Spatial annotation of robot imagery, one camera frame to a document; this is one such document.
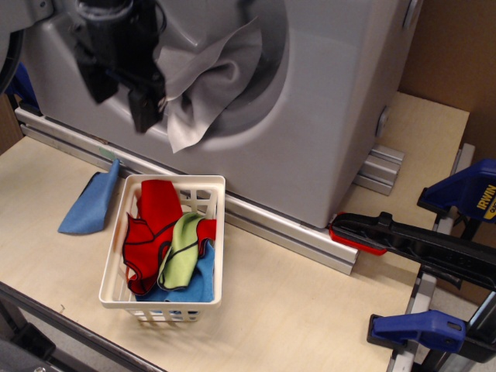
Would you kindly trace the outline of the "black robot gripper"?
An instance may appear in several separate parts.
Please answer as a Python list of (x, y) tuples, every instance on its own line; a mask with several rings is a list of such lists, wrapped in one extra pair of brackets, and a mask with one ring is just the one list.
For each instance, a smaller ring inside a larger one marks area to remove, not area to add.
[(155, 15), (76, 25), (74, 54), (90, 96), (97, 104), (111, 98), (120, 84), (127, 87), (135, 130), (144, 134), (161, 122), (166, 104), (165, 79), (153, 52), (159, 41)]

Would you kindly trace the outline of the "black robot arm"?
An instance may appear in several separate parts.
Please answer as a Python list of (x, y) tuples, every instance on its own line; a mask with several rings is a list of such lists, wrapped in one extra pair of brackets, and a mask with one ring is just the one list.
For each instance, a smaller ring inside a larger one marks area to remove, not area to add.
[(135, 130), (145, 133), (164, 117), (166, 79), (154, 51), (167, 18), (156, 1), (76, 1), (83, 23), (73, 28), (74, 55), (90, 96), (98, 104), (122, 85)]

